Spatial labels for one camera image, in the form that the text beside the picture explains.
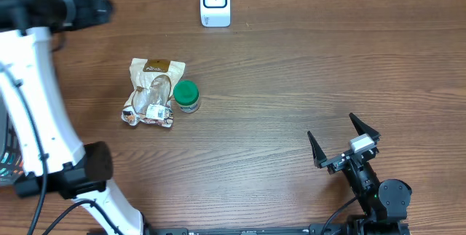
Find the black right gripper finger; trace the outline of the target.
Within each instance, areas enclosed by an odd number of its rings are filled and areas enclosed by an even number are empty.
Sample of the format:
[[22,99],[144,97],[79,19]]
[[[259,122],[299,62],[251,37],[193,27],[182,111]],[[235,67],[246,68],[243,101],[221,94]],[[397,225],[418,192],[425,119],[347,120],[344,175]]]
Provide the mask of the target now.
[[380,133],[361,121],[354,113],[349,114],[350,120],[359,135],[367,134],[375,143],[379,142]]
[[310,142],[311,148],[312,148],[312,155],[313,155],[314,165],[317,168],[322,168],[323,164],[327,161],[327,157],[324,154],[324,152],[323,152],[322,148],[320,147],[320,145],[318,144],[318,142],[316,141],[314,135],[310,131],[307,132],[307,136],[309,138],[309,142]]

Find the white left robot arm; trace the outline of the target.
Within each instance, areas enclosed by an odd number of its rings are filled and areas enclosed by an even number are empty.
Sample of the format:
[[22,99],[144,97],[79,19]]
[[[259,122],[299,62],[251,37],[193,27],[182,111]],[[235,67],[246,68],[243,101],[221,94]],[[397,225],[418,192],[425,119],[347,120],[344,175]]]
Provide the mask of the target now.
[[1,95],[23,163],[13,185],[20,197],[59,193],[105,234],[150,234],[114,181],[109,147],[77,136],[52,61],[54,34],[102,25],[112,11],[109,0],[1,0]]

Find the green lid seasoning jar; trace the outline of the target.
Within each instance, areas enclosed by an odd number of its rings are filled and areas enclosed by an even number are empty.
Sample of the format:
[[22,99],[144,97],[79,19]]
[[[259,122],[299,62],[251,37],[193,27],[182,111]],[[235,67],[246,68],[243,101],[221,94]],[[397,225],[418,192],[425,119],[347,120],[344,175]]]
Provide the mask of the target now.
[[192,81],[178,82],[173,89],[173,96],[185,113],[193,113],[200,107],[200,91]]

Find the beige brown snack pouch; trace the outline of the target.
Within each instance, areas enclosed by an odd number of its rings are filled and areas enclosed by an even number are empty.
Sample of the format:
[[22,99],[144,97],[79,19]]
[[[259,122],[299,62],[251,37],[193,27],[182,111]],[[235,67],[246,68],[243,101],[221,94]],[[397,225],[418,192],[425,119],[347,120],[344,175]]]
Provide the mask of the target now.
[[133,91],[122,109],[122,120],[133,127],[139,123],[172,127],[171,98],[185,67],[185,63],[172,60],[132,59],[130,80]]

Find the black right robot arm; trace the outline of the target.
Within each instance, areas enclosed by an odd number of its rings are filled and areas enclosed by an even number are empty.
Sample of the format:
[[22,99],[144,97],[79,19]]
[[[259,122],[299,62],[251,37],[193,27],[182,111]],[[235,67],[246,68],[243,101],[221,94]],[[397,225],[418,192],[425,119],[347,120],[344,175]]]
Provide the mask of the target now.
[[[412,188],[404,181],[380,181],[369,161],[379,152],[380,133],[349,114],[358,136],[349,141],[349,149],[332,159],[327,158],[311,132],[307,133],[314,165],[326,168],[329,174],[343,172],[354,197],[335,211],[324,224],[311,224],[310,234],[409,234],[403,221],[411,202]],[[358,202],[363,214],[351,215],[346,223],[333,221],[353,202]]]

